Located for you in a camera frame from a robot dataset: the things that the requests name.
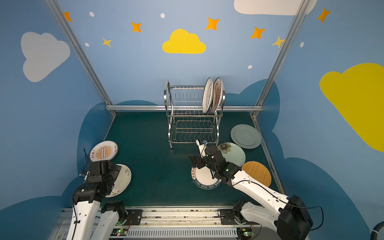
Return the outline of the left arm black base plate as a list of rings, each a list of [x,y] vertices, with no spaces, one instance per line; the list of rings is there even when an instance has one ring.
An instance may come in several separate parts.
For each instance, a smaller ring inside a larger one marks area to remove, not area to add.
[[[143,210],[128,209],[120,217],[117,225],[119,226],[139,226],[141,223]]]

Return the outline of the white plate orange sunburst edge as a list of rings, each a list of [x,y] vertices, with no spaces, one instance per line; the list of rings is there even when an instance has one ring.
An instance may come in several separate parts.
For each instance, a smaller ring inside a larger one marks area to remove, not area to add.
[[[90,161],[111,161],[118,153],[119,146],[114,141],[103,141],[95,145],[90,152]]]

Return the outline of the stainless steel dish rack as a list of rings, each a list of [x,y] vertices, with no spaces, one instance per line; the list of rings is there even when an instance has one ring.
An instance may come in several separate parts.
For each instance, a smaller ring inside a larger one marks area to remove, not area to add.
[[[199,106],[202,111],[166,111],[168,120],[168,141],[170,148],[175,144],[192,144],[205,138],[211,144],[219,143],[220,123],[225,105],[225,88],[218,110],[211,113],[214,98],[214,82],[209,78],[204,86],[172,86],[165,84],[165,107]]]

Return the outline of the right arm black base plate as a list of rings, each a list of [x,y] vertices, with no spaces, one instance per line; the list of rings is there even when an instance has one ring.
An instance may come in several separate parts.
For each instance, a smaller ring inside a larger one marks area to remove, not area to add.
[[[221,225],[239,225],[239,213],[233,209],[219,209],[218,214],[221,220]]]

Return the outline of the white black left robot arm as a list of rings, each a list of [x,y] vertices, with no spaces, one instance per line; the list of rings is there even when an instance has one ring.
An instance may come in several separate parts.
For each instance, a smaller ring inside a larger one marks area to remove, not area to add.
[[[122,166],[110,161],[92,162],[89,172],[72,197],[73,214],[68,240],[108,240],[117,223],[124,223],[127,212],[122,201],[101,202],[110,195]]]

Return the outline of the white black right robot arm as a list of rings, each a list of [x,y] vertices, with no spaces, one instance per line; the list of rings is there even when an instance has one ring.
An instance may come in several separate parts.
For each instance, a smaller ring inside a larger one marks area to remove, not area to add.
[[[234,207],[242,220],[254,222],[275,231],[282,240],[306,240],[314,222],[304,201],[288,197],[261,184],[239,166],[227,162],[215,145],[197,142],[199,155],[191,157],[194,167],[207,167],[213,178],[239,190],[260,206],[246,202]]]

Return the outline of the white plate floral sprigs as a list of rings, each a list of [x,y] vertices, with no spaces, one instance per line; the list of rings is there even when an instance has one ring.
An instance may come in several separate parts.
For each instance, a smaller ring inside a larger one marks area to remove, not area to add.
[[[118,177],[114,183],[114,187],[109,195],[106,198],[116,197],[121,194],[130,184],[132,180],[132,172],[130,168],[123,164],[117,164],[117,166],[121,167]]]

